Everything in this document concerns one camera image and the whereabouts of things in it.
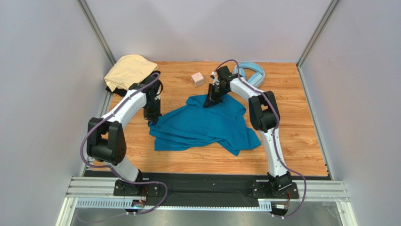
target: folded cloth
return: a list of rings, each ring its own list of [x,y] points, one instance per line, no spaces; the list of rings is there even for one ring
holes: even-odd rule
[[[218,142],[234,155],[258,147],[260,141],[243,118],[245,107],[230,95],[223,102],[203,108],[207,95],[189,97],[187,105],[165,114],[157,124],[149,123],[156,137],[156,151],[182,151]]]
[[[126,55],[121,57],[104,77],[107,86],[113,92],[116,88],[128,90],[134,83],[142,82],[159,67],[143,56]]]

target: pink cube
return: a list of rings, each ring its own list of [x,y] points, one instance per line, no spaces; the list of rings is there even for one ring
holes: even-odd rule
[[[198,87],[205,83],[205,77],[203,77],[203,75],[200,72],[198,72],[196,74],[191,75],[191,81],[193,86]]]

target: cream towel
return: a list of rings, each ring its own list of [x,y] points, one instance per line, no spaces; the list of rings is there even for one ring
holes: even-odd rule
[[[104,81],[112,92],[116,88],[128,90],[132,84],[143,81],[158,68],[156,63],[146,60],[141,55],[126,55],[116,62],[104,77]]]

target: headphones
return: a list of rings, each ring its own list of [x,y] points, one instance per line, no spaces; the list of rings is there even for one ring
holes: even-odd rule
[[[245,70],[244,69],[251,69],[255,71],[255,74],[253,74],[247,82],[251,84],[252,86],[258,88],[262,82],[265,80],[265,71],[263,68],[253,62],[249,61],[242,61],[241,63],[238,64],[240,66],[240,76],[245,78]],[[237,66],[234,66],[233,74],[238,73]]]

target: wooden table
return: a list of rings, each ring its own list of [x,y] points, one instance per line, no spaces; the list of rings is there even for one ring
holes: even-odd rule
[[[210,73],[219,62],[156,62],[164,85],[161,95],[161,113],[166,114],[185,105],[188,97],[207,94]],[[228,63],[232,71],[234,63]],[[281,115],[280,141],[287,165],[304,175],[327,176],[322,153],[313,127],[301,80],[294,63],[259,63],[266,78],[259,89],[273,91]],[[190,76],[201,72],[206,83],[195,88]],[[247,78],[253,74],[247,71]],[[247,109],[248,102],[230,93]],[[114,95],[111,108],[122,97]],[[234,156],[219,144],[193,147],[185,151],[155,151],[155,137],[149,135],[147,121],[141,109],[124,130],[127,157],[143,172],[213,173],[213,174],[266,174],[267,160],[263,145],[254,150],[241,151]]]

